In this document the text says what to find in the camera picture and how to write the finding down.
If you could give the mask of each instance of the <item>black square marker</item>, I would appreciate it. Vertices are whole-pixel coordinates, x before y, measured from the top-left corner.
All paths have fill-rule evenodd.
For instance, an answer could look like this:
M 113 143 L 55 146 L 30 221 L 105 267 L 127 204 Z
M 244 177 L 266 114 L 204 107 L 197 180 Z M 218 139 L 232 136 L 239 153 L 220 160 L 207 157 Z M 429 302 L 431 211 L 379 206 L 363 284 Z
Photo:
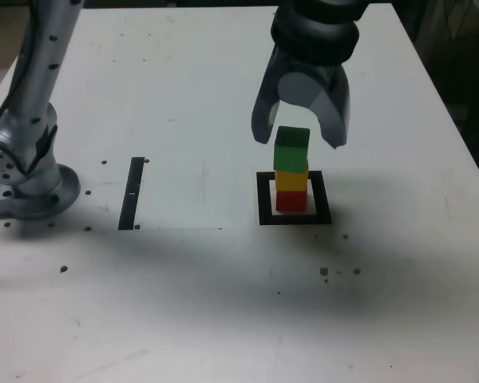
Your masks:
M 314 215 L 273 215 L 271 211 L 270 181 L 275 172 L 257 173 L 257 197 L 259 205 L 259 225 L 330 225 L 332 218 L 328 206 L 327 191 L 320 171 L 309 172 L 312 183 L 316 214 Z

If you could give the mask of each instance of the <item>gray robot arm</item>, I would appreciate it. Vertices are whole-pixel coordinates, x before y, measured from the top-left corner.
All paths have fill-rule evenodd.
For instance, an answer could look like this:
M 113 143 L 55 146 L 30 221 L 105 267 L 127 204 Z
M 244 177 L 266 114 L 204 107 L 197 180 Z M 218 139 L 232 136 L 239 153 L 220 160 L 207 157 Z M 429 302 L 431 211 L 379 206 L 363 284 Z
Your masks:
M 0 108 L 0 217 L 50 217 L 78 197 L 76 173 L 53 156 L 57 114 L 49 98 L 82 5 L 29 0 L 30 24 Z
M 349 87 L 341 64 L 358 40 L 363 0 L 288 0 L 271 28 L 275 48 L 253 109 L 254 138 L 266 144 L 280 100 L 309 108 L 323 139 L 346 143 Z M 0 218 L 42 219 L 78 197 L 76 173 L 57 164 L 57 114 L 49 103 L 82 0 L 29 0 L 30 24 L 0 108 Z

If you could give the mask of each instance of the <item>white table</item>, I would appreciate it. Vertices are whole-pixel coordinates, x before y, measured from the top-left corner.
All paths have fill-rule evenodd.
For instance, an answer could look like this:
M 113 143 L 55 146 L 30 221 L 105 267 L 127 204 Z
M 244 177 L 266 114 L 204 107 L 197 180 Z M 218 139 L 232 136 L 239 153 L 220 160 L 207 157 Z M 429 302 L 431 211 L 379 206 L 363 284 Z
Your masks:
M 334 224 L 259 226 L 274 11 L 82 12 L 52 98 L 82 194 L 0 220 L 0 383 L 479 382 L 479 171 L 391 6 L 358 23 L 346 147 L 279 110 Z M 141 229 L 118 231 L 133 156 Z

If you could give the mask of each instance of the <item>red block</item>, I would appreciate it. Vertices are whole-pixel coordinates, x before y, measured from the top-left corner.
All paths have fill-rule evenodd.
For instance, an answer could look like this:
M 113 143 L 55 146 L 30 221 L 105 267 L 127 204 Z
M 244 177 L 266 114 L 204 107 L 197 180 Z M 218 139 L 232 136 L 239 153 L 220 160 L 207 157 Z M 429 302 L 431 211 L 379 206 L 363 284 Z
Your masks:
M 277 192 L 277 211 L 281 213 L 300 213 L 305 212 L 306 207 L 307 190 Z

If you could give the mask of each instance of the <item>stacked blocks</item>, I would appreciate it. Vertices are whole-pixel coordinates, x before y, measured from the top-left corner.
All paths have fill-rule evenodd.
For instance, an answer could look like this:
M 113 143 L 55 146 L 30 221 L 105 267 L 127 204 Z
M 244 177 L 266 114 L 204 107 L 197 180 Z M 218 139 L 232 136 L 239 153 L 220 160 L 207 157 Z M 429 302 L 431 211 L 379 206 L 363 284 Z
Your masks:
M 311 131 L 281 126 L 275 139 L 277 211 L 304 212 L 307 206 L 307 153 Z

